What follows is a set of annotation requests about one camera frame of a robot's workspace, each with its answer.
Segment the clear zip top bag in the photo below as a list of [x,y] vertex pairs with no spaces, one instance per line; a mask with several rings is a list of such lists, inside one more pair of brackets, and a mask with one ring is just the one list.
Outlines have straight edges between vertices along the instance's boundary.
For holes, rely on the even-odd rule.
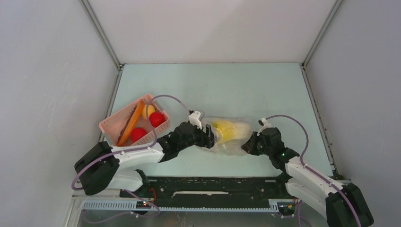
[[201,148],[204,151],[225,156],[244,156],[247,154],[242,146],[250,139],[253,129],[249,117],[222,118],[205,117],[203,126],[211,126],[215,145],[211,148]]

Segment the fake red apple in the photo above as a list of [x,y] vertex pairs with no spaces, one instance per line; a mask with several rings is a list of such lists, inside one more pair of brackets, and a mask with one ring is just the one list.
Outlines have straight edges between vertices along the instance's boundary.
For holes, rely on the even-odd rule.
[[149,117],[150,123],[154,128],[157,128],[159,125],[163,124],[166,121],[165,116],[160,112],[154,112]]

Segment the fake red orange peach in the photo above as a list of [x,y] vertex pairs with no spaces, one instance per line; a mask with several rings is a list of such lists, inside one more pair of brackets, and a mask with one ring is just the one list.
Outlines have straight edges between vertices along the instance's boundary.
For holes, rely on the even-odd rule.
[[134,128],[131,131],[130,134],[130,139],[132,141],[132,143],[135,143],[136,141],[140,140],[142,137],[146,136],[147,131],[142,128],[142,127],[138,127],[138,128]]

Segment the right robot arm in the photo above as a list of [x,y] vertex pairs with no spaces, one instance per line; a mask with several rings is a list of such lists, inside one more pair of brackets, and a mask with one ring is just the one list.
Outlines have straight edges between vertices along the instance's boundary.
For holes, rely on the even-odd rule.
[[330,227],[370,227],[374,218],[361,190],[353,183],[343,184],[301,161],[300,154],[284,145],[277,128],[253,132],[242,149],[251,155],[267,155],[282,171],[275,184],[279,197],[289,195],[319,212]]

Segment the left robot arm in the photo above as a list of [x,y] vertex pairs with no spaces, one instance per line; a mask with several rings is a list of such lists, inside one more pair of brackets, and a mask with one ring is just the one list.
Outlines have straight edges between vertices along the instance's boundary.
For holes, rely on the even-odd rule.
[[172,132],[147,145],[112,147],[106,141],[99,142],[75,163],[77,176],[72,188],[75,191],[83,190],[88,196],[105,189],[124,189],[144,197],[149,192],[149,183],[139,169],[129,172],[129,168],[166,162],[192,146],[212,148],[216,139],[209,124],[199,129],[189,122],[183,122]]

